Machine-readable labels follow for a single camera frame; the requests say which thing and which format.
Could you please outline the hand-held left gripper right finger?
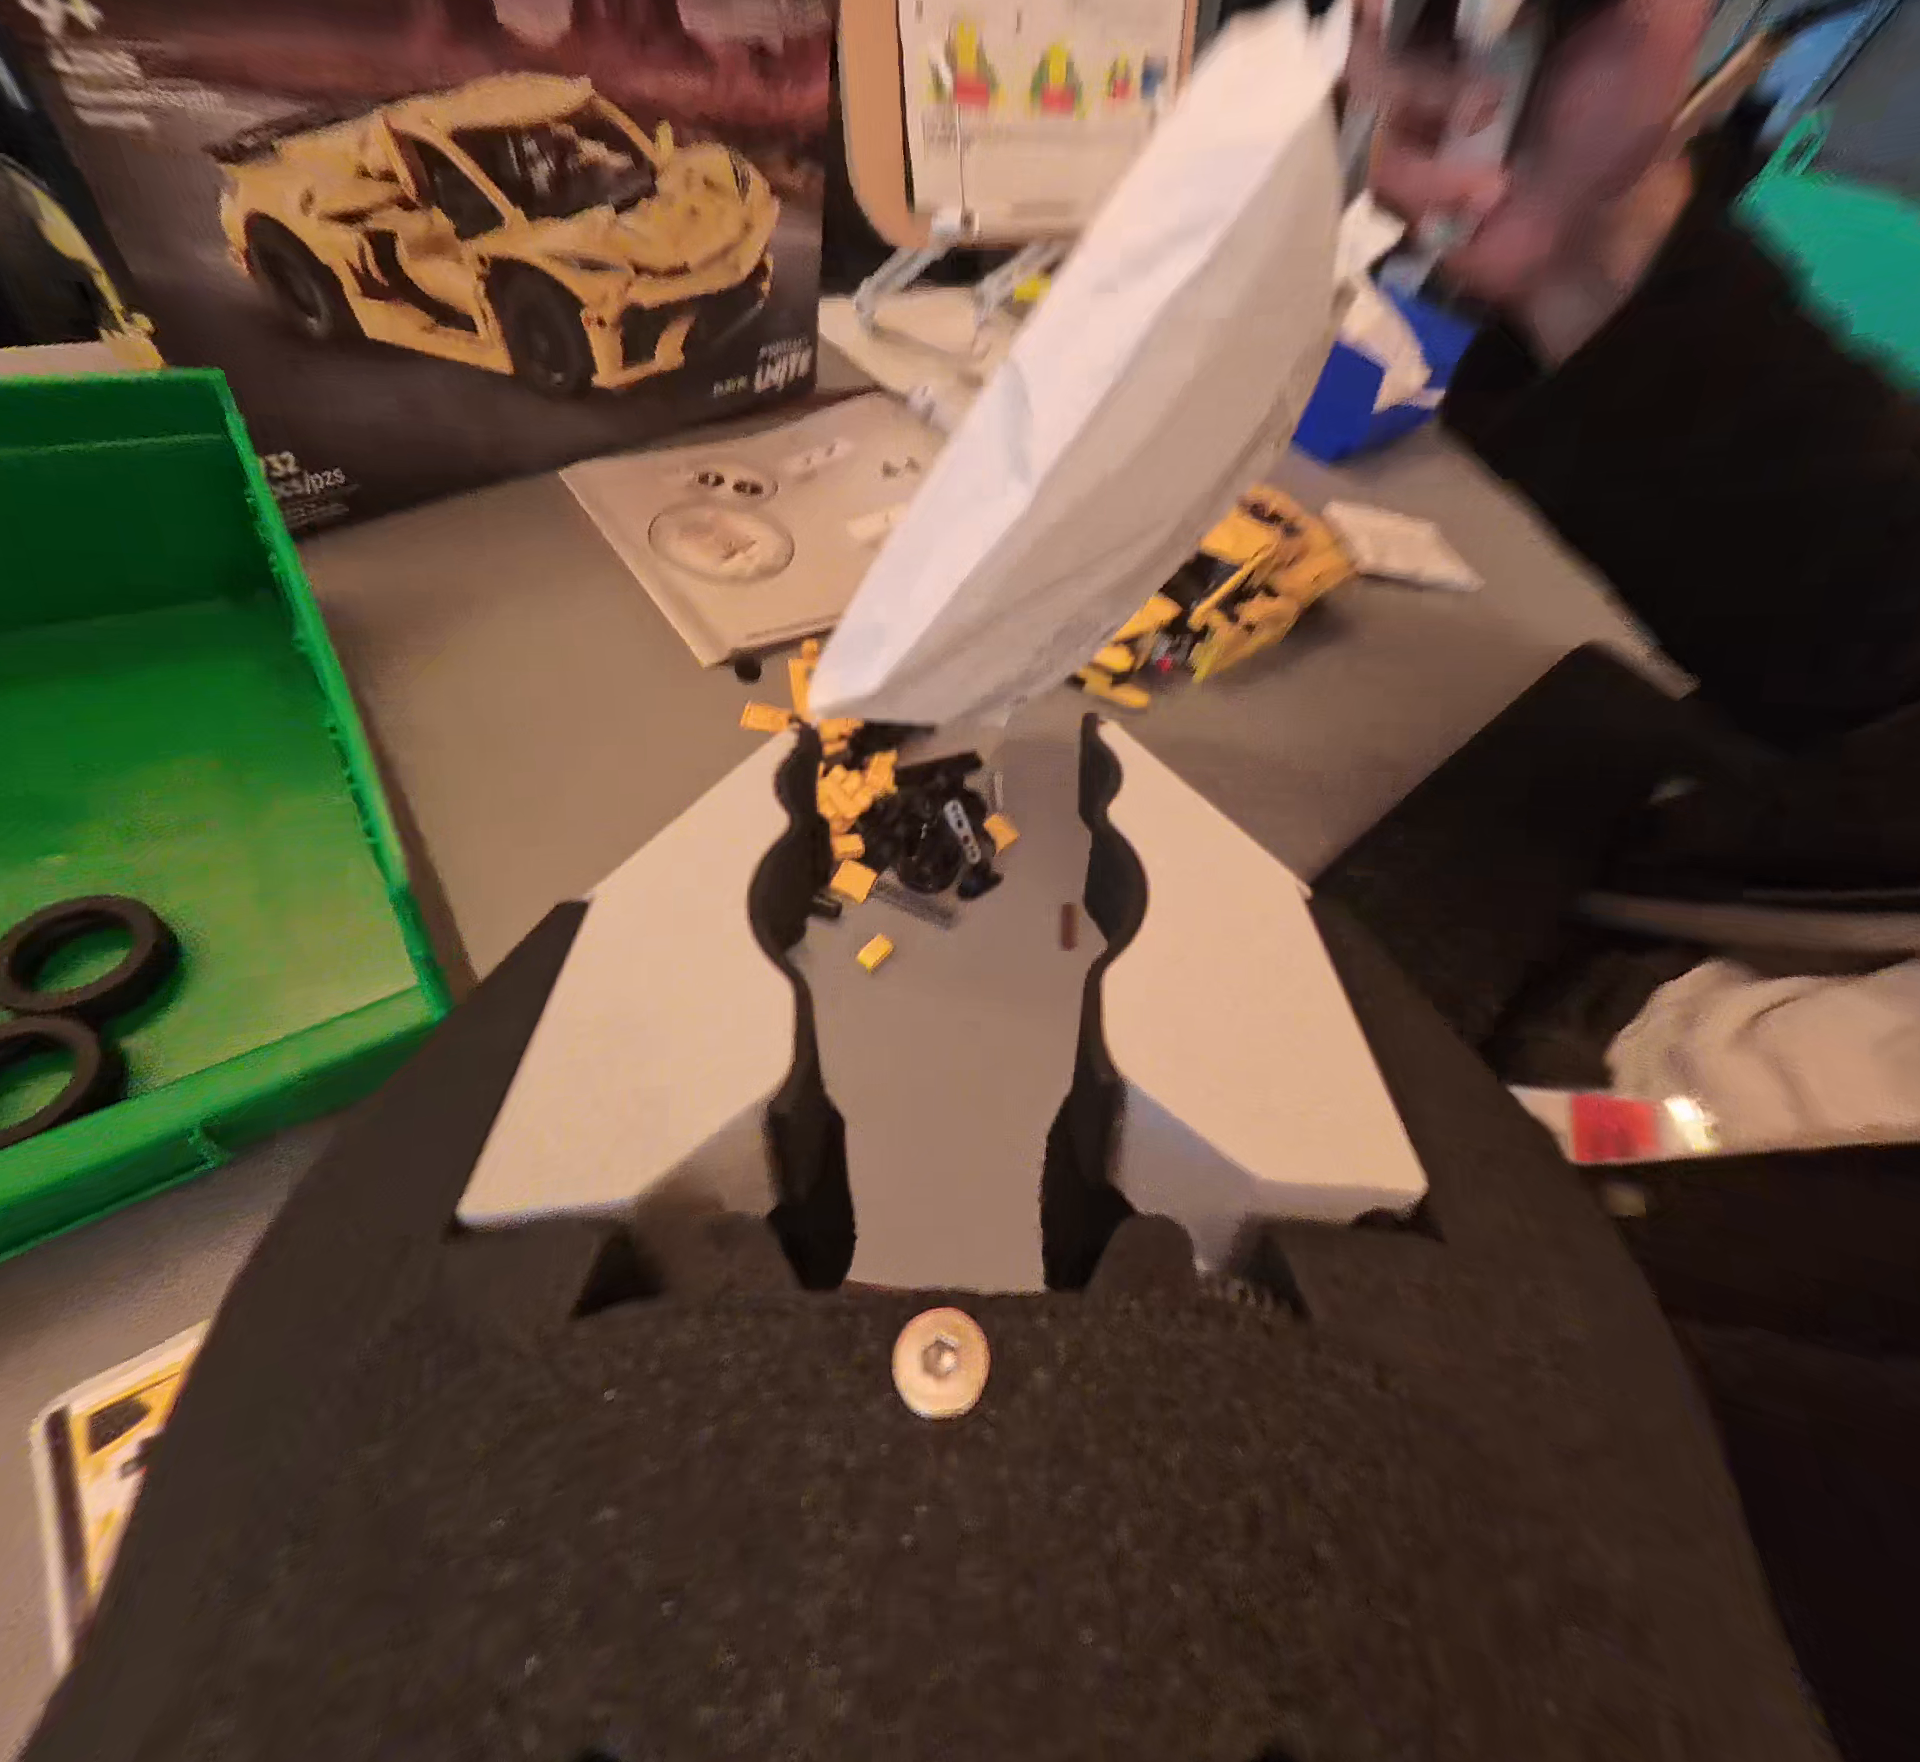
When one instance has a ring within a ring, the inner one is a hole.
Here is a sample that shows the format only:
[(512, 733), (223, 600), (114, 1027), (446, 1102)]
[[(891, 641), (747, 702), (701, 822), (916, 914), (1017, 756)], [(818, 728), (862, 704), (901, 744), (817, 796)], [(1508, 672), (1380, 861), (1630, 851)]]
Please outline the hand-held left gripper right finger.
[(1427, 1173), (1292, 870), (1116, 725), (1079, 731), (1098, 934), (1043, 1155), (1043, 1281), (1081, 1290), (1132, 1219), (1202, 1273), (1271, 1222), (1407, 1222)]

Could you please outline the blue plastic bin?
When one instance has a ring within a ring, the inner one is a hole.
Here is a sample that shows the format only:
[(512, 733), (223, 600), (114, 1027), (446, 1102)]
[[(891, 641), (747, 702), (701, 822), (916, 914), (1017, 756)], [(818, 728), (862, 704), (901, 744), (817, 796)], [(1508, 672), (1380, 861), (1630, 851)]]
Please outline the blue plastic bin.
[(1398, 286), (1351, 293), (1323, 372), (1292, 432), (1321, 464), (1378, 454), (1423, 427), (1479, 336), (1479, 323)]

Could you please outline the small printed paper bag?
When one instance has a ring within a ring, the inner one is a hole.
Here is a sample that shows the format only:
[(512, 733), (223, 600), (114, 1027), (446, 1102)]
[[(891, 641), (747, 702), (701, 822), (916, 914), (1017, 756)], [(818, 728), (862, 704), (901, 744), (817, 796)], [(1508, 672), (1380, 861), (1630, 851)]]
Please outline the small printed paper bag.
[(1367, 503), (1330, 503), (1321, 516), (1362, 576), (1454, 596), (1485, 588), (1485, 576), (1423, 518)]

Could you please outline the large printed paper bag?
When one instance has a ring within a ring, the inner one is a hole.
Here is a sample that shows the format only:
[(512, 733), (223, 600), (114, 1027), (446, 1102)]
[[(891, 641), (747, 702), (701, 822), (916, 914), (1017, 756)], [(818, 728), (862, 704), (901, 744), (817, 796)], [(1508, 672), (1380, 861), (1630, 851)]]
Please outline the large printed paper bag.
[(1213, 40), (867, 568), (818, 717), (1006, 718), (1268, 472), (1335, 331), (1343, 58), (1340, 10), (1303, 0)]

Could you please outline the person's right forearm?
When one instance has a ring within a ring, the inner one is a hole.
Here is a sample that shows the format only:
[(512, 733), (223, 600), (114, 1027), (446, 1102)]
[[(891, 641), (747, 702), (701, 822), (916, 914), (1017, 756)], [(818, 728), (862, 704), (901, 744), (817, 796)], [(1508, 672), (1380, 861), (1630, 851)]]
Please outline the person's right forearm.
[(1917, 706), (1917, 400), (1715, 190), (1688, 182), (1568, 360), (1479, 336), (1443, 423), (1746, 735), (1801, 747)]

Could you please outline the person's right hand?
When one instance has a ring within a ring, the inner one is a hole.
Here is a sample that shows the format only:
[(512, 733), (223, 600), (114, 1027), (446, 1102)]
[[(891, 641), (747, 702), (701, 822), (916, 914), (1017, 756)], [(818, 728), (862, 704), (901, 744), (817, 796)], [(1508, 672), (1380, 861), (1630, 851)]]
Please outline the person's right hand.
[(1507, 162), (1447, 162), (1472, 70), (1382, 47), (1383, 0), (1353, 0), (1350, 104), (1376, 112), (1367, 186), (1410, 232), (1459, 224), (1440, 271), (1493, 311), (1543, 367), (1559, 367), (1642, 284), (1692, 202), (1672, 128), (1717, 0), (1614, 0), (1539, 72), (1533, 117)]

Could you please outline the pile of yellow black pieces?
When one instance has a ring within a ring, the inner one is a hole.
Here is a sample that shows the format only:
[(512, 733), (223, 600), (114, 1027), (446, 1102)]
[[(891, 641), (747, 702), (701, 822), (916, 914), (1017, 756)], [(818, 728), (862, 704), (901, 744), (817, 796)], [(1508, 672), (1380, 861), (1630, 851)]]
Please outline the pile of yellow black pieces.
[(776, 833), (749, 904), (783, 949), (815, 926), (876, 910), (952, 934), (1006, 882), (1020, 828), (1004, 775), (978, 752), (931, 752), (923, 731), (830, 714), (815, 700), (825, 641), (783, 658), (784, 693), (759, 693), (740, 728), (779, 749)]

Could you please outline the red and white card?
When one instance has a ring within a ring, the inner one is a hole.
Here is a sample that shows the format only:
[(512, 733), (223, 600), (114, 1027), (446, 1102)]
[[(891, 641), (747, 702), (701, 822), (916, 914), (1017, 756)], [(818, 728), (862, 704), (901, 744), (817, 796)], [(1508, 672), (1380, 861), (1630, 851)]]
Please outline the red and white card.
[(1723, 1151), (1717, 1117), (1691, 1097), (1642, 1102), (1516, 1086), (1508, 1096), (1579, 1168), (1640, 1168)]

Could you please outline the yellow toy car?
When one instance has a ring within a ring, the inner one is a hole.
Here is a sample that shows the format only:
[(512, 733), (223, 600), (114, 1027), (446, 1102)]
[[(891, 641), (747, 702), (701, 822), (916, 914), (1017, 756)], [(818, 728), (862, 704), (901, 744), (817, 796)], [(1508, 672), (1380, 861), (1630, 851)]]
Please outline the yellow toy car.
[(1176, 677), (1201, 686), (1273, 650), (1356, 575), (1321, 516), (1252, 489), (1068, 682), (1140, 713)]

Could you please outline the teal green container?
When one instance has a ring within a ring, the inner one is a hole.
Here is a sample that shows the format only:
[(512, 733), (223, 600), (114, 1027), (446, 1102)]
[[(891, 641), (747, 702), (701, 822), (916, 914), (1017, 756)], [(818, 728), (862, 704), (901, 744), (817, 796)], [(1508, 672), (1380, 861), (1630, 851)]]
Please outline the teal green container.
[(1861, 358), (1918, 392), (1918, 205), (1829, 171), (1832, 114), (1790, 128), (1740, 192), (1742, 226), (1790, 271), (1808, 302)]

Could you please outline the black rubber tyre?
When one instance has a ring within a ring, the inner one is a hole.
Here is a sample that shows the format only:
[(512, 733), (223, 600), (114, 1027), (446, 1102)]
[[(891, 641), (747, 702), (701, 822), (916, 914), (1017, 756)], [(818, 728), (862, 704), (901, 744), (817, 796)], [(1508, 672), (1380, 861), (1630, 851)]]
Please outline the black rubber tyre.
[[(40, 986), (43, 968), (61, 948), (93, 934), (125, 938), (119, 963), (86, 983)], [(71, 896), (38, 908), (3, 934), (3, 1009), (99, 1028), (145, 1007), (178, 966), (180, 935), (145, 902), (124, 893)]]
[(19, 1014), (6, 1020), (3, 1024), (3, 1066), (14, 1069), (37, 1057), (61, 1057), (67, 1065), (67, 1076), (54, 1097), (3, 1129), (5, 1149), (62, 1129), (124, 1097), (127, 1086), (124, 1055), (108, 1038), (79, 1018), (69, 1014)]

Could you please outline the instruction booklet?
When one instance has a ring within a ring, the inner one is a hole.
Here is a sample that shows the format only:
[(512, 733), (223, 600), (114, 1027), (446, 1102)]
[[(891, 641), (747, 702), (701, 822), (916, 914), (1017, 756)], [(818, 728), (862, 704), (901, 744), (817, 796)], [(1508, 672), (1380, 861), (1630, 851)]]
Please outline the instruction booklet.
[(752, 434), (563, 470), (704, 668), (830, 633), (945, 446), (874, 390)]

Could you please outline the green plastic bin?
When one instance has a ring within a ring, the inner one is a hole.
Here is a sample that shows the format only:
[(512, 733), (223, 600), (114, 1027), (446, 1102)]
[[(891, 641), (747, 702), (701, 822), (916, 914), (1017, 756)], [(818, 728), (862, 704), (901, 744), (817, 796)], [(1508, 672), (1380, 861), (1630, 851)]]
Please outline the green plastic bin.
[(24, 1133), (5, 1259), (370, 1097), (452, 996), (300, 557), (216, 373), (16, 377), (3, 402), (5, 927), (115, 896), (178, 939), (103, 1022), (124, 1096)]

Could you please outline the wooden document stand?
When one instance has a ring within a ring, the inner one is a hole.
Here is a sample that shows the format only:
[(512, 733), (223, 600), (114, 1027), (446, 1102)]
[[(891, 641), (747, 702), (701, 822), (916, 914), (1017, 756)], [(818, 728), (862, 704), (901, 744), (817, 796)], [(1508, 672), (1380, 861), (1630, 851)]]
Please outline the wooden document stand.
[[(1187, 9), (1191, 66), (1198, 0)], [(839, 2), (837, 76), (851, 194), (889, 252), (857, 281), (849, 318), (832, 324), (830, 338), (881, 388), (947, 430), (1004, 358), (1020, 307), (1053, 278), (1091, 219), (1068, 234), (996, 239), (976, 234), (966, 219), (913, 215), (897, 0)]]

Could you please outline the toy car set box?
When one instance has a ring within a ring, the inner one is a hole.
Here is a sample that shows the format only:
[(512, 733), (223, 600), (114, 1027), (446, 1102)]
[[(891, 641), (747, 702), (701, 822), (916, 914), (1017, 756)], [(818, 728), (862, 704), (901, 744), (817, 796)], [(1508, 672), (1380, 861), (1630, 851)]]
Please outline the toy car set box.
[(5, 0), (294, 534), (799, 403), (837, 0)]

